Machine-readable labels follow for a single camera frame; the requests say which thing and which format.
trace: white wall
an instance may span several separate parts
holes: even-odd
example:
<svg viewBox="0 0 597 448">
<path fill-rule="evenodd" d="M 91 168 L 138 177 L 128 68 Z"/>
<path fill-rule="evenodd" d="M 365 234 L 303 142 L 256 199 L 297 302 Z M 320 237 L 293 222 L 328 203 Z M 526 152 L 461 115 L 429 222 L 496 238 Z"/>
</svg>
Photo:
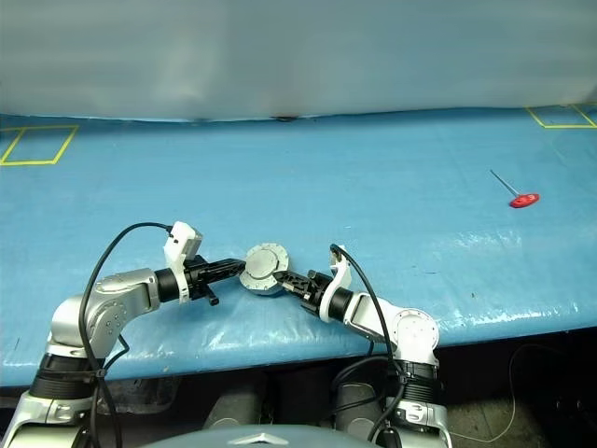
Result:
<svg viewBox="0 0 597 448">
<path fill-rule="evenodd" d="M 228 119 L 596 96 L 596 0 L 0 0 L 6 114 Z"/>
</svg>

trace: red handle tool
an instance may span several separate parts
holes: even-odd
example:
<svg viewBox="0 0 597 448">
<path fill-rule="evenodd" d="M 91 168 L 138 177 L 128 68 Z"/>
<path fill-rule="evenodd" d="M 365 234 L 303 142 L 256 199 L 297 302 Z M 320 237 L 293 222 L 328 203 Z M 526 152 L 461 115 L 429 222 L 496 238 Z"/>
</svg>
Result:
<svg viewBox="0 0 597 448">
<path fill-rule="evenodd" d="M 520 194 L 515 189 L 513 189 L 512 186 L 509 185 L 503 178 L 497 175 L 494 170 L 489 171 L 491 171 L 492 175 L 494 175 L 497 178 L 497 180 L 499 180 L 502 183 L 502 185 L 504 185 L 504 187 L 506 187 L 508 191 L 514 195 L 515 199 L 512 200 L 512 202 L 510 202 L 510 207 L 528 207 L 529 205 L 532 205 L 539 200 L 539 193 Z"/>
</svg>

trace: metal rod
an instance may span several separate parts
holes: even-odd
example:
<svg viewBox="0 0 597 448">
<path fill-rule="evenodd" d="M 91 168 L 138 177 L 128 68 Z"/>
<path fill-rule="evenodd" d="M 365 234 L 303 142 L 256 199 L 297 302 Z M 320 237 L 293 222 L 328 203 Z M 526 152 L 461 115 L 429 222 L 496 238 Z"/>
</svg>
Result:
<svg viewBox="0 0 597 448">
<path fill-rule="evenodd" d="M 512 186 L 510 184 L 508 184 L 503 178 L 501 178 L 499 175 L 497 175 L 494 170 L 489 170 L 489 171 L 491 171 L 492 175 L 494 175 L 497 178 L 497 180 L 499 180 L 502 183 L 502 185 L 504 185 L 504 187 L 506 187 L 508 189 L 508 191 L 510 193 L 512 193 L 515 197 L 519 197 L 521 195 L 515 189 L 513 189 Z"/>
</svg>

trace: yellow tape square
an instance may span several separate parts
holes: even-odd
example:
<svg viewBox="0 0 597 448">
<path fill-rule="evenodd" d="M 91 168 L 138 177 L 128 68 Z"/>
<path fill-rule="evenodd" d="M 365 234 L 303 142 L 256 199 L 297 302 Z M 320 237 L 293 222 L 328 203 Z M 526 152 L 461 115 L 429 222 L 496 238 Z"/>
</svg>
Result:
<svg viewBox="0 0 597 448">
<path fill-rule="evenodd" d="M 27 132 L 34 132 L 34 131 L 43 131 L 48 129 L 66 129 L 70 130 L 70 133 L 65 137 L 64 142 L 54 155 L 53 159 L 45 159 L 39 161 L 9 161 L 8 157 L 13 152 L 15 146 L 20 142 L 22 137 Z M 12 140 L 10 145 L 4 154 L 0 158 L 0 166 L 18 166 L 18 165 L 54 165 L 56 162 L 62 157 L 64 151 L 73 140 L 76 131 L 78 130 L 77 124 L 58 124 L 58 125 L 50 125 L 50 126 L 18 126 L 13 128 L 0 128 L 0 133 L 2 132 L 18 132 L 17 136 Z"/>
<path fill-rule="evenodd" d="M 533 119 L 545 129 L 597 129 L 597 123 L 591 119 L 582 109 L 585 105 L 566 105 L 566 106 L 546 106 L 546 107 L 526 107 L 527 112 Z M 572 122 L 552 122 L 546 123 L 542 119 L 542 111 L 555 112 L 555 115 L 565 115 L 572 118 Z"/>
<path fill-rule="evenodd" d="M 575 105 L 575 108 L 579 114 L 597 128 L 597 103 L 583 103 L 582 105 Z"/>
</svg>

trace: cable clip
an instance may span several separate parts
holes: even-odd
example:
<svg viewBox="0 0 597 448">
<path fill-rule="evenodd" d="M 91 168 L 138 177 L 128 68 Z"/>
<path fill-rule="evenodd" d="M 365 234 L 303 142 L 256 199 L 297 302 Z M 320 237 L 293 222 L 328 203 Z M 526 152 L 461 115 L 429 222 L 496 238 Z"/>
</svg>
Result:
<svg viewBox="0 0 597 448">
<path fill-rule="evenodd" d="M 399 373 L 398 374 L 398 383 L 401 385 L 407 385 L 410 381 L 410 376 L 408 373 Z"/>
</svg>

